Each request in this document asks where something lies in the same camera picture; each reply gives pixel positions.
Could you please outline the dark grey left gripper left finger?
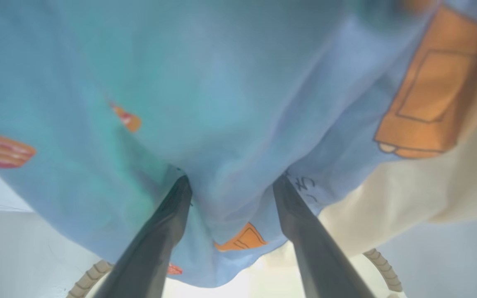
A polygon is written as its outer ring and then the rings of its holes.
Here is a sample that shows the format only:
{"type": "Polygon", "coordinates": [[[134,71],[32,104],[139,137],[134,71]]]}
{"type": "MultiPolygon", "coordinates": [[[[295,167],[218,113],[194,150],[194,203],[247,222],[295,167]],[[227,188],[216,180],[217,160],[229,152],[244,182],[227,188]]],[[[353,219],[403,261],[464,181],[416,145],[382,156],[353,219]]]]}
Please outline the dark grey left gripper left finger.
{"type": "Polygon", "coordinates": [[[178,178],[114,265],[96,298],[161,298],[172,250],[187,226],[192,195],[188,178],[178,178]]]}

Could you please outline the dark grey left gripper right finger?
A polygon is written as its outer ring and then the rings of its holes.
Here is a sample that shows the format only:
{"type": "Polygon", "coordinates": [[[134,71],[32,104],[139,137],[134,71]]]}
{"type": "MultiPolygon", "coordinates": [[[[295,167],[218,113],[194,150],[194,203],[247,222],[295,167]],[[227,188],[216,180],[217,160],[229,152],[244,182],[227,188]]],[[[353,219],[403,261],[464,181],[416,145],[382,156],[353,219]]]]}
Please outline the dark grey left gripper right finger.
{"type": "Polygon", "coordinates": [[[293,243],[307,298],[373,298],[348,258],[286,176],[273,183],[280,226],[293,243]]]}

